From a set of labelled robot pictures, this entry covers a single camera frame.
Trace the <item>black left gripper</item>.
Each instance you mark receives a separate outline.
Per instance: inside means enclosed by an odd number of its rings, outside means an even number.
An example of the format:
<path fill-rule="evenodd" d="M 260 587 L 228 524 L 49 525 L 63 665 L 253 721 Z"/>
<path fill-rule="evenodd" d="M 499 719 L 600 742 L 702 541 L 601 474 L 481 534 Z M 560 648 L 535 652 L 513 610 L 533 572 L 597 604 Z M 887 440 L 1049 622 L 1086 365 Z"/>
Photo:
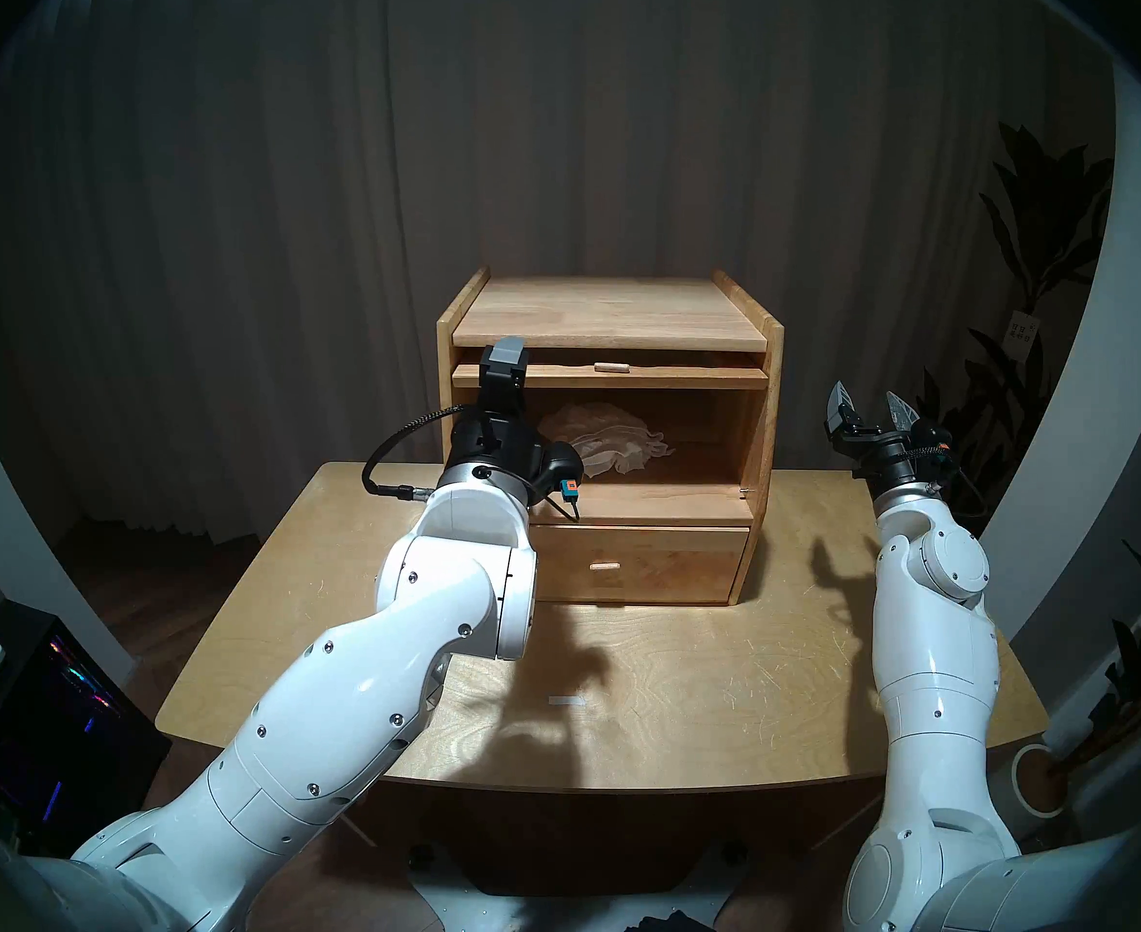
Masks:
<path fill-rule="evenodd" d="M 524 341 L 507 335 L 485 348 L 480 359 L 480 410 L 458 416 L 451 429 L 446 483 L 474 479 L 489 468 L 488 481 L 524 506 L 539 501 L 535 491 L 544 462 L 544 441 L 524 419 L 528 354 Z"/>

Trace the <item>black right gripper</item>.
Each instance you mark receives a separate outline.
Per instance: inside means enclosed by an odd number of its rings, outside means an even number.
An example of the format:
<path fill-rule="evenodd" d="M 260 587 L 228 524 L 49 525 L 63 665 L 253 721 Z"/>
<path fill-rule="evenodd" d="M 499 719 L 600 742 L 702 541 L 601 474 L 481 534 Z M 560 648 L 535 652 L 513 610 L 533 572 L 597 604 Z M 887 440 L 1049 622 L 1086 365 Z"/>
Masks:
<path fill-rule="evenodd" d="M 826 399 L 825 433 L 837 440 L 837 453 L 853 461 L 853 480 L 864 481 L 869 493 L 885 493 L 920 483 L 912 457 L 909 437 L 923 437 L 923 421 L 899 395 L 887 391 L 895 430 L 861 426 L 845 384 L 837 380 Z"/>

